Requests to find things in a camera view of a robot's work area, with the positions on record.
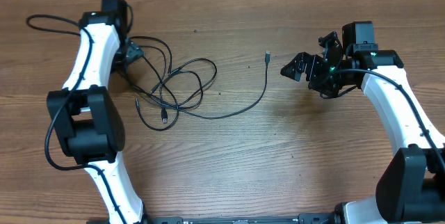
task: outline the black bracket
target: black bracket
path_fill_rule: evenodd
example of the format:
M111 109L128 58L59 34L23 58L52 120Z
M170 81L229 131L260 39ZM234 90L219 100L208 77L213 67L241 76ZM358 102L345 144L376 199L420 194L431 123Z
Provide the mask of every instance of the black bracket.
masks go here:
M101 10L84 12L79 24L81 27L96 23L113 25L119 35L120 46L124 47L127 38L127 6L125 0L102 0Z
M363 73L336 73L341 69L373 70L377 66L403 67L402 60L394 50L378 50L374 39L372 22L353 22L343 27L343 46L336 32L318 39L324 48L323 55L301 52L281 69L281 75L296 81L306 74L308 88L327 97L338 97L344 86L361 88Z
M399 149L378 182L377 207L388 223L445 221L444 175L424 179L429 153L417 145Z
M51 119L65 101L68 90L48 93L47 106ZM78 164L90 161L115 161L116 152L124 149L124 124L105 87L91 86L75 90L62 108L54 129L63 153ZM81 109L89 108L92 119L73 120Z

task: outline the black cable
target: black cable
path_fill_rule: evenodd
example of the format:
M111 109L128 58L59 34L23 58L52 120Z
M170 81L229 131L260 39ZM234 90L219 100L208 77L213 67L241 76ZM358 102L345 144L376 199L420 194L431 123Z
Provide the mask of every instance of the black cable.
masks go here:
M101 178L104 181L106 190L108 192L108 196L110 197L111 202L113 203L113 206L115 208L115 211L119 214L119 217L122 221L123 224L127 224L127 222L125 221L124 215L122 214L122 212L120 211L120 208L118 206L118 204L115 201L115 198L113 197L113 194L111 192L111 188L110 185L108 184L108 181L105 178L105 174L104 172L99 169L96 166L92 166L92 165L77 165L77 166L70 166L70 167L63 167L63 166L59 166L57 163L55 163L53 161L53 159L51 158L51 155L49 153L49 141L51 138L51 133L54 129L54 124L58 118L58 115L60 114L60 112L62 111L62 109L66 106L67 102L69 101L70 97L73 95L74 91L79 87L80 83L83 80L83 75L85 74L86 68L88 66L88 62L90 61L90 57L91 57L91 52L92 52L92 45L94 44L94 41L92 39L92 36L90 34L90 32L85 29L84 27L81 27L78 23L70 20L70 19L65 19L63 17L58 17L58 16L54 16L54 15L32 15L28 18L26 18L26 24L28 26L30 26L32 29L36 29L36 30L40 30L40 31L46 31L46 32L52 32L52 33L64 33L64 34L70 34L70 35L77 35L80 36L80 33L75 33L75 32L71 32L71 31L61 31L61 30L56 30L56 29L45 29L39 26L34 26L30 23L30 21L32 19L35 18L46 18L46 19L56 19L62 22L67 22L69 24L75 25L77 26L79 29L81 29L82 31L84 31L86 33L86 35L88 36L89 39L89 46L88 46L88 53L85 59L85 63L83 64L82 70L79 73L79 78L77 79L75 85L72 87L71 91L68 93L67 97L64 99L63 103L61 104L61 106L58 108L56 114L54 115L49 127L48 127L48 131L47 131L47 135L45 137L45 142L44 142L44 154L45 157L47 158L48 163L53 166L55 169L58 170L62 170L62 171L67 171L67 170L76 170L76 169L82 169L82 168L92 168L95 169L97 171L97 174L101 176Z
M168 53L170 54L170 64L169 64L169 66L168 66L168 74L171 74L172 73L172 60L173 60L173 57L172 57L172 50L170 49L170 47L167 45L167 43L165 43L164 41L162 41L162 40L159 40L158 38L155 38L155 37L149 37L149 36L133 36L133 37L130 37L130 40L133 40L133 39L144 39L144 40L153 40L153 41L156 41L156 42L159 42L159 43L161 43L162 45L164 45L164 47L168 50Z
M147 39L147 40L154 40L154 41L160 42L161 44L163 44L169 50L170 60L172 58L172 54L171 54L170 48L162 40L159 40L157 38L152 38L152 37L146 37L146 36L134 36L134 37L131 37L131 39ZM159 49L157 47L153 47L153 46L141 46L141 47L150 47L150 48L156 49L156 50L158 50L158 51L160 51L162 53L162 55L164 57L164 73L165 73L166 59L165 59L165 54L163 53L163 51L161 49ZM191 116L195 116L195 117L202 118L202 119L207 119L207 120L223 119L223 118L228 118L228 117L231 117L231 116L234 116L234 115L238 115L240 113L244 113L247 110L249 110L252 107L254 107L255 105L257 105L259 103L259 101L262 99L262 97L264 96L264 93L266 92L266 88L267 88L267 69L268 69L268 64L269 64L269 61L270 61L270 55L265 60L266 61L266 78L265 78L265 82L264 82L264 89L263 89L263 92L262 92L261 96L259 97L259 99L257 101L255 101L253 104L249 105L248 107L246 107L244 109L241 109L240 111L233 112L233 113L230 113L230 114L227 114L227 115L216 116L216 117L208 117L208 116L198 115L198 114L189 112L188 109L195 109L195 108L197 108L201 104L202 98L204 96L204 91L211 86L213 80L216 77L216 74L218 73L218 69L216 67L216 64L213 61L210 61L209 59L206 59L206 58L195 58L193 60L190 60L190 61L184 63L183 65L179 66L178 68L174 69L172 72L169 72L169 75L164 79L163 77L161 78L159 76L159 73L156 71L156 69L153 67L153 65L145 57L143 57L143 58L144 58L145 62L147 62L149 64L149 66L156 72L156 75L157 75L158 80L159 80L159 82L153 87L153 89L151 89L150 92L147 92L147 91L143 90L141 87L139 87L136 84L134 84L134 82L131 81L131 79L129 78L129 76L127 74L123 74L123 73L120 72L121 77L129 82L129 84L133 87L135 92L139 96L141 96L143 100L145 100L147 103L149 103L151 105L161 107L161 116L162 116L162 118L166 117L165 109L173 109L173 110L175 110L177 112L176 113L176 117L173 120L173 122L171 122L167 127L164 127L162 129L157 129L157 128L149 125L145 121L145 119L142 116L142 113L140 112L140 103L136 99L136 110L138 112L138 115L139 115L140 119L142 120L144 125L146 125L148 128L153 129L153 130L163 131L163 130L167 130L167 129L171 128L176 123L177 118L179 116L179 112L187 113L187 114L189 114ZM206 61L206 62L212 64L212 66L215 69L215 72L213 73L213 76L204 85L202 85L201 78L200 78L200 76L197 73L195 73L193 71L182 71L182 69L184 67L186 67L188 64L194 63L196 61ZM175 101L175 104L171 104L170 102L167 102L167 101L162 99L162 89L163 89L163 87L165 87L165 84L167 82L169 82L169 80L171 80L171 78L173 78L173 77L175 77L175 76L177 76L179 74L193 74L193 75L195 75L195 77L197 78L198 83L200 85L200 88L197 89L192 95L190 95L186 100L184 100L181 103L177 103L176 97L171 93L171 91L168 91L170 93L170 95L172 95L172 97L173 97L173 99ZM159 97L153 95L153 93L157 89L159 89ZM200 98L194 105L184 106L184 104L186 104L189 101L191 101L198 93L200 94Z
M440 151L437 149L437 146L434 144L434 141L432 141L431 136L430 136L430 132L428 131L428 129L426 129L423 120L421 119L421 116L419 114L419 112L417 111L416 106L414 105L414 102L412 101L410 95L408 95L408 93L405 91L405 89L403 89L402 85L396 83L395 81L393 81L392 79L386 77L383 74L379 74L377 72L374 71L370 71L370 70L358 70L358 69L342 69L342 70L336 70L330 73L330 75L333 74L342 74L342 73L347 73L347 72L355 72L355 73L362 73L362 74L372 74L375 75L383 80L385 80L386 82L392 84L393 86L396 87L396 89L398 89L402 95L405 97L405 99L407 100L408 104L410 105L410 108L414 114L414 117L416 118L417 122L419 123L419 127L422 131L423 136L425 136L428 144L430 144L431 149L433 150L433 152L435 153L435 155L437 156L438 160L439 160L439 164L442 167L442 172L444 172L445 174L445 162L444 159L442 158Z

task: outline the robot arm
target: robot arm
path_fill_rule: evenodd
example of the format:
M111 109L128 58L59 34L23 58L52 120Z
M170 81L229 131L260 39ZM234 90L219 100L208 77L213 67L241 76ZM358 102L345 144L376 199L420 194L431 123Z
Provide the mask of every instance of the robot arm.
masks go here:
M281 70L282 75L296 81L305 73L309 89L328 98L342 96L339 91L344 86L361 88L391 140L394 158L378 182L375 196L340 204L334 215L347 224L445 221L445 173L440 166L445 154L444 136L434 128L411 91L397 53L378 49L371 22L345 25L342 36L343 46L335 32L319 38L319 45L325 48L322 56L299 53ZM435 146L426 140L407 98L391 80L401 85L412 100ZM434 147L440 150L439 155ZM434 179L424 178L426 168L436 174ZM330 223L340 222L337 219Z
M102 0L102 10L84 13L80 25L92 37L90 60L83 80L58 115L54 129L64 154L74 157L99 189L109 213L105 223L143 223L147 219L143 201L131 185L122 158L124 125L107 91L112 69L128 65L127 3ZM90 38L82 30L81 45L70 77L62 90L48 94L51 118L78 81L89 47ZM73 115L85 111L91 112L92 119L73 120Z
M404 87L405 91L413 100L423 123L430 131L431 139L438 148L443 148L445 137L432 125L411 91L405 70L395 65L390 65L379 66L374 72L383 74ZM424 149L430 148L430 144L423 136L410 105L402 93L396 90L393 85L372 74L365 74L362 90L377 110L383 126L388 133L394 154L396 154L401 147L408 147L408 145L411 144L416 144Z

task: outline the table surface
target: table surface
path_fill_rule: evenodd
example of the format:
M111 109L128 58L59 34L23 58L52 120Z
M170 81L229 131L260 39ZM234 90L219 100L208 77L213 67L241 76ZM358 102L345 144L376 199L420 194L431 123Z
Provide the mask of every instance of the table surface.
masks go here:
M78 20L85 11L99 10L100 1L0 0L0 223L107 217L89 176L55 170L43 153L45 99L68 77L79 39L25 25L35 13ZM360 90L324 100L306 82L280 75L296 53L320 52L319 36L353 21L373 21L376 42L398 52L414 94L445 131L445 0L127 1L135 14L131 35L166 41L173 68L200 57L218 66L196 113L222 115L253 103L264 85L264 52L272 52L267 91L253 109L224 120L181 113L164 132L142 124L136 95L111 76L109 90L127 135L125 164L152 216L292 216L332 211L339 202L372 195L392 152L370 101ZM159 53L148 51L147 57L161 70ZM205 63L189 69L204 80L213 73ZM156 82L142 61L129 73L146 89ZM184 76L169 87L185 99L197 83ZM142 108L149 122L162 126L159 109ZM56 138L51 153L58 163L73 164Z

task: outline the cable connector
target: cable connector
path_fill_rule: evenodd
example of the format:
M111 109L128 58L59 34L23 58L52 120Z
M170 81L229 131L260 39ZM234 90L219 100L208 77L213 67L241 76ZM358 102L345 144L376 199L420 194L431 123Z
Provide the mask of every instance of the cable connector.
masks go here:
M161 85L161 84L160 84L160 83L156 84L156 85L152 88L152 90L150 91L150 93L151 93L151 94L154 93L154 91L156 91L156 90L158 89L159 85Z
M269 65L269 62L270 62L270 51L266 51L266 56L264 56L264 61L266 62L266 65Z
M145 53L142 49L134 43L132 40L128 40L128 48L127 48L127 64L130 65L133 62L137 61L139 58L144 56Z
M163 107L161 110L161 117L162 117L162 122L164 124L168 122L168 114L167 114L167 109L165 109L165 107Z

